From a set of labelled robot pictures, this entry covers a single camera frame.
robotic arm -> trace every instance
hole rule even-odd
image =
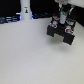
[[[74,27],[76,24],[75,6],[84,8],[83,0],[55,0],[62,4],[59,14],[53,14],[52,21],[48,25],[47,35],[62,42],[72,44],[74,40]]]

white surface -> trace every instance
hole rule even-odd
[[[75,5],[75,6],[79,6],[79,7],[83,7],[84,8],[84,0],[69,0],[68,3],[72,4],[72,5]]]
[[[0,84],[84,84],[84,28],[70,46],[46,35],[49,22],[0,24]]]

white tabletop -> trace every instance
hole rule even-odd
[[[49,22],[0,24],[0,84],[84,84],[84,27],[70,46],[46,34]]]

